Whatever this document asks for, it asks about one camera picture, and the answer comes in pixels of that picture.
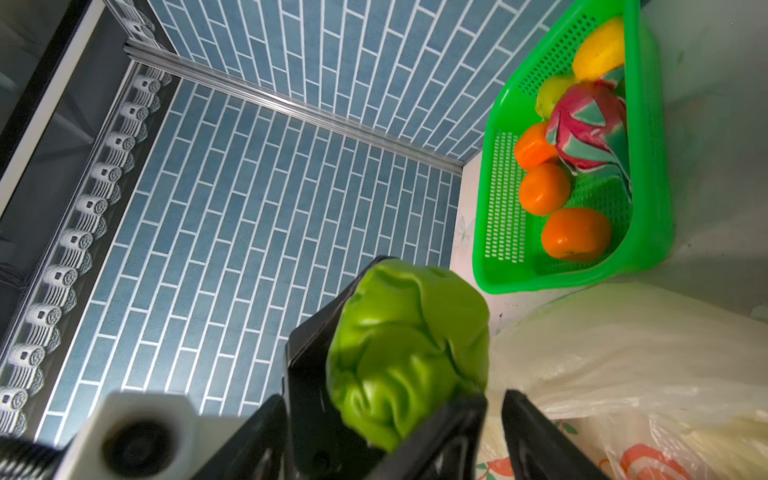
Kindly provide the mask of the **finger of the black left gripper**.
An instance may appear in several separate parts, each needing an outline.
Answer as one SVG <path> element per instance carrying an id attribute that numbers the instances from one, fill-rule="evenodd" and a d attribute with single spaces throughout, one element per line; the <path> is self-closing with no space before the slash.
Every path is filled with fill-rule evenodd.
<path id="1" fill-rule="evenodd" d="M 283 456 L 285 479 L 394 479 L 396 464 L 345 426 L 326 385 L 326 361 L 341 312 L 376 257 L 335 297 L 299 325 L 285 350 L 283 398 L 288 434 Z"/>

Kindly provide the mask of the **pink dragon fruit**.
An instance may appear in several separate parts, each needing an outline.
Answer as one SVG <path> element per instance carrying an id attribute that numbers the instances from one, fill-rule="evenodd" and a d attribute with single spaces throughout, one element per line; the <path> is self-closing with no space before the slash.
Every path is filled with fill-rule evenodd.
<path id="1" fill-rule="evenodd" d="M 611 83 L 580 81 L 573 75 L 568 80 L 549 117 L 545 140 L 573 175 L 615 177 L 632 201 L 625 99 Z"/>

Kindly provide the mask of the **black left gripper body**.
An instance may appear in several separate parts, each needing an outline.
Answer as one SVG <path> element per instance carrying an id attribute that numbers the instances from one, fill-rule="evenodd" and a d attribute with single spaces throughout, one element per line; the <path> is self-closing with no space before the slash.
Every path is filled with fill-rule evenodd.
<path id="1" fill-rule="evenodd" d="M 287 433 L 285 401 L 272 395 L 192 479 L 280 479 Z"/>

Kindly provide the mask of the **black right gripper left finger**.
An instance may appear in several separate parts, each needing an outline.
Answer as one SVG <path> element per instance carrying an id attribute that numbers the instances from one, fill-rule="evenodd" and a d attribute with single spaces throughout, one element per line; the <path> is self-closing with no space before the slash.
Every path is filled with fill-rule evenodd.
<path id="1" fill-rule="evenodd" d="M 472 479 L 487 411 L 483 395 L 438 408 L 367 475 L 369 479 Z"/>

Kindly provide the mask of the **yellowish plastic bag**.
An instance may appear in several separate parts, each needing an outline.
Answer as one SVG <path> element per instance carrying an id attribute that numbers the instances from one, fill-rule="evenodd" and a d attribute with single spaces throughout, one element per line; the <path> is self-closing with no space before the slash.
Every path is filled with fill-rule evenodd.
<path id="1" fill-rule="evenodd" d="M 767 326 L 703 301 L 603 284 L 496 334 L 480 479 L 513 474 L 501 419 L 509 389 L 613 479 L 767 475 Z"/>

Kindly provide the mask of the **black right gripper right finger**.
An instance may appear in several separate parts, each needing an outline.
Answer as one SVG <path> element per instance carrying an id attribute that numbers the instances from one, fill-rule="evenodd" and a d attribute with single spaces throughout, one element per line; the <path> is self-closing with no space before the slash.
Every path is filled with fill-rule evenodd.
<path id="1" fill-rule="evenodd" d="M 608 479 L 522 392 L 506 391 L 501 419 L 516 479 Z"/>

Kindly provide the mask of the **green lettuce toy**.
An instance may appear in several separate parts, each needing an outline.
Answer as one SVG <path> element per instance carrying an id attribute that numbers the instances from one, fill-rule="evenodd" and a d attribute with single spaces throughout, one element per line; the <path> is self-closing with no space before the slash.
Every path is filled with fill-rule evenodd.
<path id="1" fill-rule="evenodd" d="M 451 270 L 383 260 L 345 302 L 326 360 L 343 423 L 394 451 L 444 403 L 484 393 L 489 308 Z"/>

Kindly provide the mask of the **yellow green pear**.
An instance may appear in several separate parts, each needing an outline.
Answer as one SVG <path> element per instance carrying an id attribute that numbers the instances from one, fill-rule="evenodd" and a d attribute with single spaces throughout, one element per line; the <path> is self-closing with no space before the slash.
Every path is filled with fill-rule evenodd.
<path id="1" fill-rule="evenodd" d="M 542 119 L 549 120 L 559 100 L 576 84 L 579 84 L 579 80 L 572 74 L 554 75 L 544 81 L 536 98 L 537 114 Z"/>

